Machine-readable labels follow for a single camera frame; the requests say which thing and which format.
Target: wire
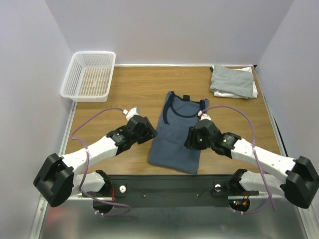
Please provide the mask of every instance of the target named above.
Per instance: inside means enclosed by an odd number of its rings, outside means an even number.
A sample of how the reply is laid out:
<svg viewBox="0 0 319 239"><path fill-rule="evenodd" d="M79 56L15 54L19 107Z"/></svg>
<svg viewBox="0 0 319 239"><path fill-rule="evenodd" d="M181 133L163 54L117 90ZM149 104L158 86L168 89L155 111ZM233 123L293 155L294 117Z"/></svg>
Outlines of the wire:
<svg viewBox="0 0 319 239"><path fill-rule="evenodd" d="M112 203L115 202L115 189L112 188Z"/></svg>
<svg viewBox="0 0 319 239"><path fill-rule="evenodd" d="M244 203L247 203L248 199L249 199L249 192L247 192L247 195L245 195L241 201Z"/></svg>
<svg viewBox="0 0 319 239"><path fill-rule="evenodd" d="M253 132L253 142L252 142L252 148L253 148L253 153L254 153L254 156L255 156L255 159L256 159L256 163L257 163L257 166L259 168L259 172L260 172L260 175L263 179L263 182L264 182L264 185L265 185L265 188L267 190L267 193L268 193L268 199L267 201L265 202L264 205L262 205L260 208L256 209L256 210L253 210L253 211L250 211L250 212L244 212L243 214L252 214L252 213L256 213L260 210L262 210L268 203L269 201L271 202L271 205L273 207L273 210L276 211L276 206L275 206L275 202L274 202L274 199L273 199L273 195L271 194L271 191L270 191L270 188L267 184L267 181L266 181L266 178L265 178L265 174L264 174L264 170L262 168L262 165L258 159L258 156L257 156L257 153L255 151L255 146L256 146L256 132L255 132L255 128L254 128L254 125L252 123L252 121L249 119L249 117L243 113L241 110L235 108L235 107L232 107L232 106L211 106L211 107L208 107L206 109L203 109L202 112L206 112L210 109L215 109L215 108L229 108L229 109L232 109L232 110L235 110L237 111L238 113L240 113L242 116L244 116L246 118L246 120L249 122L250 124L250 127L251 127L251 130Z"/></svg>
<svg viewBox="0 0 319 239"><path fill-rule="evenodd" d="M77 127L71 134L71 139L72 140L76 140L76 141L79 141L81 144L83 144L85 150L86 150L86 163L85 163L85 169L84 169L84 173L83 173L83 178L82 178L82 181L80 183L80 186L79 186L79 190L80 192L82 192L84 195L86 195L87 197L97 201L97 202L100 202L100 203L103 203L103 204L107 204L107 205L113 205L113 206L119 206L119 207L125 207L127 208L125 211L123 212L120 212L120 213L116 213L116 214L103 214L103 213L100 213L99 211L95 211L96 214L100 214L102 217L111 217L111 216L119 216L119 215L122 215L124 213L127 213L131 207L127 204L122 204L122 203L114 203L114 202L107 202L107 201L103 201L103 200L100 200L96 197L93 197L91 196L90 194L88 194L87 192L84 192L82 190L82 187L83 187L83 184L84 184L84 181L85 181L85 178L86 178L86 175L88 174L88 170L89 170L89 164L90 164L90 154L88 152L88 145L83 141L81 140L80 138L76 138L74 137L74 134L80 129L82 128L84 125L86 125L88 122L90 122L92 119L94 119L96 116L100 115L101 113L105 112L105 111L108 111L108 110L120 110L120 111L124 111L124 109L122 108L118 108L118 107L112 107L112 108L106 108L100 112L98 112L97 114L93 115L91 118L89 118L87 121L85 121L83 124L81 124L79 127Z"/></svg>

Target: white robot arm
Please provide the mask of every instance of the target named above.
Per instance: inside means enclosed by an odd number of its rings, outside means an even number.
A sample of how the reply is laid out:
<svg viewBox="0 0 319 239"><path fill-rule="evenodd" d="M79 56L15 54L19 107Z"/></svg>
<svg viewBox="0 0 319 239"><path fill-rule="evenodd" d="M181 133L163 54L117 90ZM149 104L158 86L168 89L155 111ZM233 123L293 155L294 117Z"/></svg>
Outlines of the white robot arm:
<svg viewBox="0 0 319 239"><path fill-rule="evenodd" d="M76 152L47 157L33 184L52 207L59 206L72 194L80 193L79 185L86 167L87 152L89 153L88 167L131 148L134 143L144 143L157 135L147 117L139 115L138 108L123 112L128 123L109 132L99 141ZM82 190L98 192L108 179L103 171L86 175Z"/></svg>
<svg viewBox="0 0 319 239"><path fill-rule="evenodd" d="M198 113L199 121L190 127L185 146L190 149L211 148L217 154L257 166L252 144L233 133L221 133L207 114ZM271 153L255 146L272 194L284 196L294 205L308 208L318 188L319 176L311 161ZM238 190L266 192L260 173L241 170L237 174Z"/></svg>

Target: folded clothes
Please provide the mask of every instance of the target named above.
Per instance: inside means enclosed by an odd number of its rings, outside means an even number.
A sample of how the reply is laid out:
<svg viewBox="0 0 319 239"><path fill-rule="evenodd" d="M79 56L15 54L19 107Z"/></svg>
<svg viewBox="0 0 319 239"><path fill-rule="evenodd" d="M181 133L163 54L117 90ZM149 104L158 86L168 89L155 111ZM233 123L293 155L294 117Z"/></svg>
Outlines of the folded clothes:
<svg viewBox="0 0 319 239"><path fill-rule="evenodd" d="M211 78L211 91L217 97L257 98L258 92L251 67L228 69L215 65Z"/></svg>

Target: wooden surface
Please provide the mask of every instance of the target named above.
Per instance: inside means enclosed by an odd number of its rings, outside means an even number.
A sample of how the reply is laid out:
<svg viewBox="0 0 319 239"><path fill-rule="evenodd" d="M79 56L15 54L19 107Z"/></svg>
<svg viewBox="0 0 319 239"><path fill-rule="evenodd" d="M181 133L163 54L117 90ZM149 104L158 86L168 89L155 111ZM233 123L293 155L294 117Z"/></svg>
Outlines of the wooden surface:
<svg viewBox="0 0 319 239"><path fill-rule="evenodd" d="M78 103L71 132L95 113L107 107L131 109L138 106L141 115L147 116L156 127L164 99L168 91L177 95L190 95L191 100L209 99L210 106L229 105L246 113L252 120L257 134L256 144L266 150L279 153L277 141L270 123L265 103L258 85L257 99L229 99L214 97L210 91L211 72L208 67L117 67L114 69L110 94L105 103ZM212 109L208 112L222 132L233 132L252 140L252 131L247 120L230 109ZM109 131L125 125L126 118L120 111L103 113L76 133L87 144L92 144ZM181 172L148 164L147 157L152 141L133 145L128 151L108 158L90 167L89 172L97 169L107 174L183 174ZM66 153L82 148L74 140L69 140ZM256 171L254 166L207 149L202 151L199 174L228 174L238 168Z"/></svg>

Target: blue tank top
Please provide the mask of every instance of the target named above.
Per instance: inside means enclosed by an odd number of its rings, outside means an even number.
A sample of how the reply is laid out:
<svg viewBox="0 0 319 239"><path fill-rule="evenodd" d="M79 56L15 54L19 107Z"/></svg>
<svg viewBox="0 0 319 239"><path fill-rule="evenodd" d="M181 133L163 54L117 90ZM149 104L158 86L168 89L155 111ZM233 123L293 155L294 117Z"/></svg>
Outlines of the blue tank top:
<svg viewBox="0 0 319 239"><path fill-rule="evenodd" d="M190 96L181 98L173 91L167 94L148 157L150 164L197 174L200 150L187 149L184 143L188 128L198 121L198 111L208 103L207 99L194 102Z"/></svg>

